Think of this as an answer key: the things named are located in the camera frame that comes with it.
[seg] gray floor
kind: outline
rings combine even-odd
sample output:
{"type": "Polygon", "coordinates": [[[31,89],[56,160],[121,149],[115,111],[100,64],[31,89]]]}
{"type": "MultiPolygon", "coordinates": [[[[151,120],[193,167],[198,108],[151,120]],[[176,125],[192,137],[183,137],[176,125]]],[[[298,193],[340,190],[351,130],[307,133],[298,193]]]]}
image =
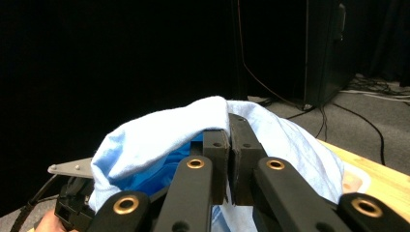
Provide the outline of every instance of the gray floor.
{"type": "MultiPolygon", "coordinates": [[[[253,102],[261,101],[256,97],[249,97],[249,99],[253,102]]],[[[323,129],[318,138],[326,139],[331,144],[376,162],[380,162],[379,134],[365,120],[334,106],[333,103],[361,114],[378,128],[384,137],[386,165],[410,175],[410,106],[408,104],[339,93],[324,106],[327,129],[323,129]]],[[[301,113],[296,107],[282,102],[273,102],[267,108],[283,118],[301,113]]],[[[319,109],[314,109],[291,121],[315,136],[322,126],[323,116],[319,109]]],[[[21,231],[29,230],[53,205],[54,201],[49,201],[37,206],[21,231]]],[[[1,217],[0,232],[10,231],[17,215],[18,211],[15,211],[1,217]]]]}

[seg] dark background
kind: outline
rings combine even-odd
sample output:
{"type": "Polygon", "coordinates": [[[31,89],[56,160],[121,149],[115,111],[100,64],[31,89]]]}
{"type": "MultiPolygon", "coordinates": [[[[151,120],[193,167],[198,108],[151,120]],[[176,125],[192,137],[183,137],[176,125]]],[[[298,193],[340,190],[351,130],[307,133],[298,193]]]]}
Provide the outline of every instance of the dark background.
{"type": "MultiPolygon", "coordinates": [[[[345,36],[361,45],[345,48],[347,55],[338,56],[341,65],[354,58],[358,73],[408,83],[408,1],[344,2],[348,19],[357,21],[345,36]]],[[[269,96],[244,70],[236,6],[228,0],[1,1],[0,216],[37,192],[50,177],[51,164],[92,157],[107,133],[131,119],[212,95],[269,96]]],[[[248,14],[257,11],[250,7],[248,14]]],[[[303,6],[295,7],[300,9],[290,14],[300,19],[303,6]]],[[[273,31],[252,32],[249,27],[260,22],[243,21],[245,51],[252,52],[252,39],[268,35],[278,54],[285,54],[261,50],[249,61],[253,69],[264,64],[260,73],[300,71],[294,66],[303,60],[298,56],[292,63],[287,41],[303,39],[286,34],[286,28],[304,23],[284,16],[273,31]]],[[[59,188],[56,184],[48,195],[59,188]]]]}

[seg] black backdrop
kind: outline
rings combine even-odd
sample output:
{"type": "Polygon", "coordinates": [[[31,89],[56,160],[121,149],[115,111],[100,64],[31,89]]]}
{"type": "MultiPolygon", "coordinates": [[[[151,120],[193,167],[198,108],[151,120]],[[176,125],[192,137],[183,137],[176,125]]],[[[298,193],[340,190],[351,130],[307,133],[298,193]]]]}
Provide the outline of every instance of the black backdrop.
{"type": "Polygon", "coordinates": [[[0,5],[0,216],[36,193],[51,164],[92,157],[130,119],[246,96],[232,1],[0,5]]]}

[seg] blue fabric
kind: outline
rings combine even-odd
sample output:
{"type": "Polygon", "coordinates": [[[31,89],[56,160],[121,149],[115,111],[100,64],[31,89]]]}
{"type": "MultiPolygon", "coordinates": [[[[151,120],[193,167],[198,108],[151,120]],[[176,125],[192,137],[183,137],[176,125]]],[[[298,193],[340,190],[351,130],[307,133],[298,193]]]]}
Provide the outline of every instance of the blue fabric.
{"type": "MultiPolygon", "coordinates": [[[[228,113],[248,120],[269,157],[289,161],[319,195],[338,201],[342,161],[311,134],[256,103],[211,97],[129,121],[108,134],[91,161],[95,185],[90,207],[97,212],[106,199],[121,190],[152,194],[169,185],[193,139],[201,140],[205,130],[224,130],[230,136],[228,113]]],[[[252,207],[228,202],[232,201],[213,208],[212,228],[256,231],[252,207]]]]}

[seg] white cloth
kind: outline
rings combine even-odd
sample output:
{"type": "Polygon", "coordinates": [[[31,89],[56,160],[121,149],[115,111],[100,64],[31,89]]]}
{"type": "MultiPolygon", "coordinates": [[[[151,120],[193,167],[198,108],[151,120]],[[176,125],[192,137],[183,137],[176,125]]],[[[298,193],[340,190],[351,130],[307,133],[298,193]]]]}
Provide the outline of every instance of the white cloth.
{"type": "MultiPolygon", "coordinates": [[[[111,195],[125,189],[123,183],[116,185],[121,180],[148,179],[169,153],[204,130],[225,130],[230,134],[228,113],[248,119],[268,156],[288,160],[319,195],[338,201],[343,165],[335,154],[296,124],[256,103],[211,97],[186,107],[148,114],[107,135],[91,162],[95,189],[90,207],[97,211],[111,195]]],[[[220,208],[231,231],[255,231],[251,207],[225,203],[220,208]]]]}

